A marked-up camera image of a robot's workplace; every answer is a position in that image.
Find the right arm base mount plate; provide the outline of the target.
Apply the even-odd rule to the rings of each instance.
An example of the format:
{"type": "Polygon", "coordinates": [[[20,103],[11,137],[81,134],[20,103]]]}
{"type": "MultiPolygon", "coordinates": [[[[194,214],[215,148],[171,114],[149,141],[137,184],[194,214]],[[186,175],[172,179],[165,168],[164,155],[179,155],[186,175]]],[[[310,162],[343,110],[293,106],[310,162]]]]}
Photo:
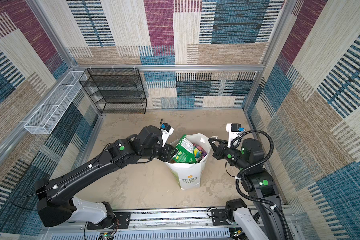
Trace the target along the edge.
{"type": "Polygon", "coordinates": [[[247,216],[253,218],[251,210],[244,207],[236,210],[218,209],[215,207],[207,209],[207,215],[212,219],[214,226],[238,226],[239,224],[235,221],[234,216],[239,216],[239,214],[247,214],[247,216]]]}

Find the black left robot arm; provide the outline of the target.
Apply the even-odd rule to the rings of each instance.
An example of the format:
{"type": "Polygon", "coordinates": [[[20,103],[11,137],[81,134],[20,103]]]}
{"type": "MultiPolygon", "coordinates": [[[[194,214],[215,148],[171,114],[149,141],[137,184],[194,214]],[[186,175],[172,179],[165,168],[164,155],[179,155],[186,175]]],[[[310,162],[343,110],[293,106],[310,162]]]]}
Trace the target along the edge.
{"type": "Polygon", "coordinates": [[[100,178],[138,164],[141,159],[169,162],[177,153],[175,147],[167,144],[173,132],[167,123],[144,127],[137,135],[110,143],[95,158],[67,174],[38,180],[35,183],[37,212],[43,225],[50,228],[66,221],[85,221],[101,229],[114,227],[116,215],[110,203],[88,202],[75,195],[100,178]]]}

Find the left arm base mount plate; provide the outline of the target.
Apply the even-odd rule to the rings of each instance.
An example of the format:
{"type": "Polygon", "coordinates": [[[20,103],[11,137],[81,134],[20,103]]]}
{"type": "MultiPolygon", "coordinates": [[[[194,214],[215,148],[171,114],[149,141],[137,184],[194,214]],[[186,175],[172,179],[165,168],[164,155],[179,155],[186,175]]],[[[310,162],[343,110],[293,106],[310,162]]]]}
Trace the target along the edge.
{"type": "Polygon", "coordinates": [[[128,229],[130,220],[131,212],[114,212],[113,217],[107,217],[99,224],[87,223],[86,230],[128,229]]]}

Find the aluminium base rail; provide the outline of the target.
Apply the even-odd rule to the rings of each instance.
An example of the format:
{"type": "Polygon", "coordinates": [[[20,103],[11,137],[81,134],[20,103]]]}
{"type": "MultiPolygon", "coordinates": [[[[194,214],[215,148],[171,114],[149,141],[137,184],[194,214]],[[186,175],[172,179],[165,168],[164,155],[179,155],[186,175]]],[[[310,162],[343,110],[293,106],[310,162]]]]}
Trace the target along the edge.
{"type": "MultiPolygon", "coordinates": [[[[264,230],[263,221],[254,206],[254,221],[264,230]]],[[[128,229],[86,230],[87,223],[70,222],[43,229],[40,240],[249,240],[238,226],[214,226],[207,215],[209,208],[126,210],[131,212],[128,229]]],[[[296,239],[293,223],[287,220],[292,239],[296,239]]]]}

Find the purple berries candy bag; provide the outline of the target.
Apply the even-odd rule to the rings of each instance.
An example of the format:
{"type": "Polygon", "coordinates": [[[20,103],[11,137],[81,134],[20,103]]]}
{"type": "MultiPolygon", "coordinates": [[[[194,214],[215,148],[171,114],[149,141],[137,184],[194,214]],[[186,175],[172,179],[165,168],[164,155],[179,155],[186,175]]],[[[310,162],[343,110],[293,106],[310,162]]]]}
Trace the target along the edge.
{"type": "Polygon", "coordinates": [[[200,157],[199,161],[203,160],[206,157],[207,154],[208,153],[205,150],[202,150],[201,151],[201,157],[200,157]]]}

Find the white mesh wall basket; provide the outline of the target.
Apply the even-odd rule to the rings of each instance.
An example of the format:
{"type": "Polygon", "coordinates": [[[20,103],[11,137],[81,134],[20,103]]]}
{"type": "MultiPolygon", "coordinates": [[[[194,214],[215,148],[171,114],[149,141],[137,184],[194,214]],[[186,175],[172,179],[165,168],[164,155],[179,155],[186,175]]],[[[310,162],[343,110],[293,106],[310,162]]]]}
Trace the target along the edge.
{"type": "Polygon", "coordinates": [[[24,128],[33,135],[49,135],[81,89],[83,72],[69,72],[41,104],[24,128]]]}

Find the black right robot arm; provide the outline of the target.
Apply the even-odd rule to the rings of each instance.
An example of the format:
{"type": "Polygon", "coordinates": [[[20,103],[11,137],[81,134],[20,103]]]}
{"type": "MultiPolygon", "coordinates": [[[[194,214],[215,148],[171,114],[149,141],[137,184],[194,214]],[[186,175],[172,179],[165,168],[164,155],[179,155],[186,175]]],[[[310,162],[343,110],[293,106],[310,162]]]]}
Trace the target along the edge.
{"type": "Polygon", "coordinates": [[[208,139],[215,159],[226,160],[230,166],[239,169],[234,177],[236,190],[242,198],[255,204],[265,229],[262,230],[254,221],[242,199],[227,202],[226,216],[228,221],[237,223],[250,240],[291,240],[293,237],[283,213],[278,188],[272,175],[263,167],[274,152],[274,142],[268,133],[261,130],[257,133],[269,141],[267,154],[262,143],[255,139],[243,140],[240,149],[234,147],[235,139],[231,142],[208,139]]]}

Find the green snack bag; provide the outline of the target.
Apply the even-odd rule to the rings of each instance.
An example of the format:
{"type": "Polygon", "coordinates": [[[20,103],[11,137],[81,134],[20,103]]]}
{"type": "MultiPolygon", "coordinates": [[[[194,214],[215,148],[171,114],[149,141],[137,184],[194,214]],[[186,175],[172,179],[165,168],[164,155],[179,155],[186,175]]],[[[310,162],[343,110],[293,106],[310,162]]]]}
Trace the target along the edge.
{"type": "Polygon", "coordinates": [[[176,149],[178,150],[178,152],[173,157],[175,163],[196,164],[198,162],[198,158],[195,155],[195,150],[198,149],[190,140],[188,140],[186,135],[183,135],[179,139],[176,145],[176,149]]]}

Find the teal snack bag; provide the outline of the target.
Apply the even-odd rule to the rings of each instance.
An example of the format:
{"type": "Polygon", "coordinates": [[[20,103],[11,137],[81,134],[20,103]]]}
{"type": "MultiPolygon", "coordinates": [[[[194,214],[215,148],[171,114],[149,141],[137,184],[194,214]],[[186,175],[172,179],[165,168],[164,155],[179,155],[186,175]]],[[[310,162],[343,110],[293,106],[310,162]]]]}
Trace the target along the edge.
{"type": "Polygon", "coordinates": [[[201,146],[198,145],[194,145],[194,156],[196,159],[200,159],[201,157],[201,151],[203,150],[203,148],[201,146]]]}

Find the white paper bag with print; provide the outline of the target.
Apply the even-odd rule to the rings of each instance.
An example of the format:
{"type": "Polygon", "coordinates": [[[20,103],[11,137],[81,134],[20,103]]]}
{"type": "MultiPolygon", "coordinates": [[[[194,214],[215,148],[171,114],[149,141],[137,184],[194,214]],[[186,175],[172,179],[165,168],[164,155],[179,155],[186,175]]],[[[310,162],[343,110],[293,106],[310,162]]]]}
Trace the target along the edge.
{"type": "MultiPolygon", "coordinates": [[[[203,160],[199,161],[198,159],[196,164],[175,163],[173,159],[171,162],[166,163],[166,166],[170,169],[181,190],[200,187],[202,174],[211,151],[211,145],[208,142],[209,138],[205,135],[197,133],[186,136],[194,145],[201,146],[208,154],[203,160]]],[[[176,147],[178,141],[179,139],[172,142],[171,145],[176,147]]]]}

